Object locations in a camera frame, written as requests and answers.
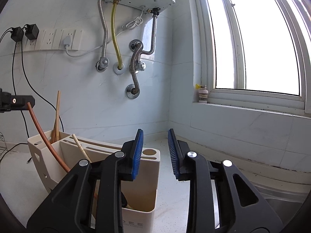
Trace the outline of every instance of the silver screw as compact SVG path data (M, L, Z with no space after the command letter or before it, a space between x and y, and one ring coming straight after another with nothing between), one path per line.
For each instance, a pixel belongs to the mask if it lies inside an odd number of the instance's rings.
M88 161L86 159L80 160L79 166L87 166L87 165L88 165Z
M124 152L116 152L114 155L117 158L122 158L122 157L124 157Z
M232 166L232 162L231 162L230 160L224 160L224 161L223 161L223 164L224 164L224 166L226 166L226 167Z
M196 152L188 152L187 155L190 158L195 158L197 156L197 153Z

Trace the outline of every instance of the window pane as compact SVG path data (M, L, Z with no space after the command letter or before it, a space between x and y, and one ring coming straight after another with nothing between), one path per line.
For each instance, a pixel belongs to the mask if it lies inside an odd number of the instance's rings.
M216 87L234 88L234 63L230 28L222 0L208 0L216 49Z
M293 42L275 0L231 1L243 40L246 89L299 95Z

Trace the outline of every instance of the small bottle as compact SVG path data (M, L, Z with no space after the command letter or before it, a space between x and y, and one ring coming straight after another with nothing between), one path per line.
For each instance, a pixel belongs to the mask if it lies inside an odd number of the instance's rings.
M208 97L207 86L196 84L196 89L199 89L199 103L207 103Z

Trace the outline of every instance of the round hole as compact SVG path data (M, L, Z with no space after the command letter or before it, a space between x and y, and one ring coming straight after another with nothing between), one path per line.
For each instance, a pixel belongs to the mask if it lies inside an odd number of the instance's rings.
M151 156L151 155L155 155L156 151L153 150L153 149L146 149L146 150L143 151L143 154Z

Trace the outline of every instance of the beige plastic utensil holder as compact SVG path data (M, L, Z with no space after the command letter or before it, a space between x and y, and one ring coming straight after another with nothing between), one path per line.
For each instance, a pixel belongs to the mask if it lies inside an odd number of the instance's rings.
M52 131L45 132L48 139ZM82 147L92 162L104 160L110 154L121 150L122 146L98 142L78 137ZM28 146L41 181L50 193L66 175L66 172L55 160L44 144L40 135L28 139ZM55 151L69 168L83 159L83 154L76 146L70 134L60 132L60 140L53 144ZM122 209L123 228L125 233L151 233L157 198L157 187L160 167L160 151L143 148L139 172L133 182L122 181L121 187L128 204L135 210Z

